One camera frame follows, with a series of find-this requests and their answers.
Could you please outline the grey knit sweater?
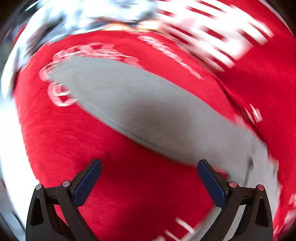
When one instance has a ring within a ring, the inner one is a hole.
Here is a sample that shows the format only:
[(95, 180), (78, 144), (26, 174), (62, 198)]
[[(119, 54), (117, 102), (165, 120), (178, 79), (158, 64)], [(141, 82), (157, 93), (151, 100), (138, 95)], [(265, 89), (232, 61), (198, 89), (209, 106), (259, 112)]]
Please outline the grey knit sweater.
[(72, 178), (92, 159), (102, 175), (84, 218), (100, 240), (193, 237), (217, 214), (196, 173), (206, 159), (241, 186), (266, 187), (272, 213), (278, 178), (266, 145), (236, 120), (236, 111), (209, 77), (181, 85), (105, 58), (72, 56), (49, 72), (53, 92), (76, 102), (55, 106), (47, 135), (44, 178)]

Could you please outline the red sofa seat cushion cover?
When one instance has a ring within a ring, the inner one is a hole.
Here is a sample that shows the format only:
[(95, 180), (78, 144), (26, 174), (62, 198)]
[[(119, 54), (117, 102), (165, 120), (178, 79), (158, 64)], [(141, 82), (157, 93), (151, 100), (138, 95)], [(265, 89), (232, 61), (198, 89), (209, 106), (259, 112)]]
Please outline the red sofa seat cushion cover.
[(34, 176), (50, 187), (97, 158), (82, 208), (100, 240), (189, 240), (213, 210), (201, 159), (243, 187), (262, 184), (272, 239), (295, 209), (295, 37), (254, 43), (217, 72), (179, 33), (96, 31), (45, 44), (15, 100)]

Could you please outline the red sofa back cushion cover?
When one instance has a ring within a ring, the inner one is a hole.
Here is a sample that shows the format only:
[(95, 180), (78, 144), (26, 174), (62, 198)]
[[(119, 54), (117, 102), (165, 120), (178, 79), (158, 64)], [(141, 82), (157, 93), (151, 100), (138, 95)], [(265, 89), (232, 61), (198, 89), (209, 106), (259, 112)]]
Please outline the red sofa back cushion cover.
[(216, 76), (242, 126), (295, 153), (295, 36), (264, 1), (153, 1), (137, 32), (172, 40)]

